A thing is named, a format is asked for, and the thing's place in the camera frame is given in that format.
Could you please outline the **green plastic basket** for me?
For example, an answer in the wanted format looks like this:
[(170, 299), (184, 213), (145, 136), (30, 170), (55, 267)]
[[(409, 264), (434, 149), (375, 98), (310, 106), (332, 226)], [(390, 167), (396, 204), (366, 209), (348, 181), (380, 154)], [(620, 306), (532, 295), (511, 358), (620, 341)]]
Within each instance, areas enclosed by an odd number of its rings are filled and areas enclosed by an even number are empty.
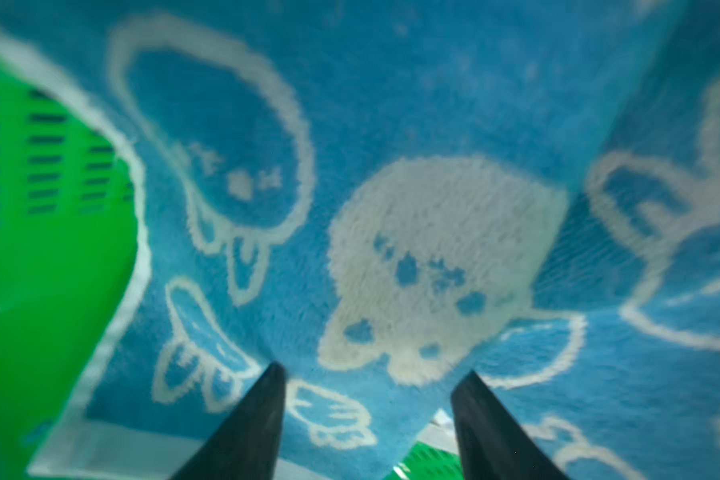
[(0, 58), (0, 479), (166, 479), (269, 360), (289, 371), (284, 479), (377, 479), (416, 441), (462, 372), (397, 385), (378, 367), (317, 366), (328, 298), (309, 226), (319, 126), (335, 112), (270, 62), (167, 72), (148, 96), (171, 121), (289, 145), (282, 201), (183, 227), (179, 178), (141, 135), (42, 88)]

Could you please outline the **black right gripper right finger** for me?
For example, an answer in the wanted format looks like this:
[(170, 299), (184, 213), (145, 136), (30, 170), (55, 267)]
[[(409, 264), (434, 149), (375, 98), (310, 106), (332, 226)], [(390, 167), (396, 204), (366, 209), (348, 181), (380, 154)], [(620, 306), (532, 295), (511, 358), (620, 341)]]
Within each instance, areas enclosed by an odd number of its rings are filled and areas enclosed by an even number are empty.
[(567, 480), (476, 372), (452, 391), (451, 407), (466, 480)]

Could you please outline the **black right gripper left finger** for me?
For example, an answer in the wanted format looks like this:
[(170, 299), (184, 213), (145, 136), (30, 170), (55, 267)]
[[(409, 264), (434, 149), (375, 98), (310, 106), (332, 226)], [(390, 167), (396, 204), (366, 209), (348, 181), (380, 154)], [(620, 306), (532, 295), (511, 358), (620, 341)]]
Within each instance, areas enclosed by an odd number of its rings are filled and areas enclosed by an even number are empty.
[(279, 454), (286, 370), (271, 363), (174, 480), (270, 480)]

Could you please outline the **teal pattern towel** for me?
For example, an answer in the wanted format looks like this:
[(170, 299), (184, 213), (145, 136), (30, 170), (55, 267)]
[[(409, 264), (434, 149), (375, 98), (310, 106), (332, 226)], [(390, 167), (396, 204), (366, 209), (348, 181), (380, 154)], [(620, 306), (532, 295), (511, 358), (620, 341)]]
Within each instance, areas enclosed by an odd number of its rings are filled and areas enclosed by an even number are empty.
[(475, 373), (571, 479), (720, 479), (720, 1), (0, 1), (4, 271), (134, 264), (28, 473), (164, 478), (271, 363), (283, 478)]

